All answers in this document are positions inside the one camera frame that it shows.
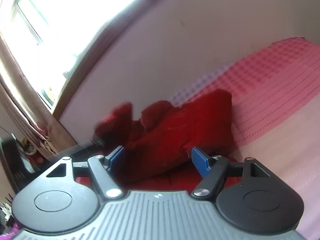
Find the window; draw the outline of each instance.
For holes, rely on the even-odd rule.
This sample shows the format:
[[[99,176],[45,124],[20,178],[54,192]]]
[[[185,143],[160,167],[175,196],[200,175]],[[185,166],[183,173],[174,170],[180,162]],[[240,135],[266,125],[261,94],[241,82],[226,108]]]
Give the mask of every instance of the window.
[[[12,0],[8,24],[0,24],[31,86],[54,106],[81,53],[99,29],[133,0]],[[0,19],[4,21],[1,8]]]

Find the bed sheet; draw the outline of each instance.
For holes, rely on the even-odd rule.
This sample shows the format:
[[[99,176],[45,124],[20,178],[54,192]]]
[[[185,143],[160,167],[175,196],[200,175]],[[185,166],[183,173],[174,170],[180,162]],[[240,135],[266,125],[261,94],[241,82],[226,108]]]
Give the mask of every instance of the bed sheet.
[[[233,95],[233,157],[255,157],[296,190],[305,204],[297,231],[320,239],[320,47],[304,38],[273,43],[170,101],[179,106],[217,88]]]

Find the dark wooden trim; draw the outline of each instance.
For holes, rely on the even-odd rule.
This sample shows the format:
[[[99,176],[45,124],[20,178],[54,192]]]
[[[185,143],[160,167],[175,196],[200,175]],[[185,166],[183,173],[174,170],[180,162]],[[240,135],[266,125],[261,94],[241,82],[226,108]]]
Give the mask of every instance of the dark wooden trim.
[[[74,71],[70,74],[70,79],[65,83],[58,102],[54,108],[53,116],[58,120],[67,107],[72,96],[100,60],[103,54],[117,41],[117,39],[128,29],[131,24],[141,15],[146,13],[158,0],[134,0],[129,6],[121,11],[114,19],[102,27],[93,42],[87,47],[85,53]]]

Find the silver screw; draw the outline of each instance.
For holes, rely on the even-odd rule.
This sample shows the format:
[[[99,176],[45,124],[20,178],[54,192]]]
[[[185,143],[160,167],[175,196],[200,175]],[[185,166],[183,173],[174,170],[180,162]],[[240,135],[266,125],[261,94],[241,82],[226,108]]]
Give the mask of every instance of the silver screw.
[[[193,194],[198,197],[205,197],[205,196],[209,195],[209,193],[210,193],[210,191],[207,190],[206,188],[198,188],[193,192]]]
[[[108,197],[120,197],[120,196],[122,196],[122,191],[119,190],[118,188],[113,188],[113,189],[109,189],[106,192],[106,195]]]

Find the pink striped fabric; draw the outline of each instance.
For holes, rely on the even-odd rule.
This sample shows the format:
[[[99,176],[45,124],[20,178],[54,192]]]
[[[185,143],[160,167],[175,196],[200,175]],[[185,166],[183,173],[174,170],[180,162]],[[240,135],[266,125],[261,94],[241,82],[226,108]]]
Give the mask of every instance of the pink striped fabric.
[[[182,90],[171,101],[175,100],[175,105],[194,101],[217,88],[231,92],[233,135],[237,145],[243,146],[282,123],[316,96],[320,92],[319,73],[320,47],[304,38],[291,38],[239,60],[223,73],[200,79],[206,82],[198,81],[190,87],[203,88],[192,95]]]

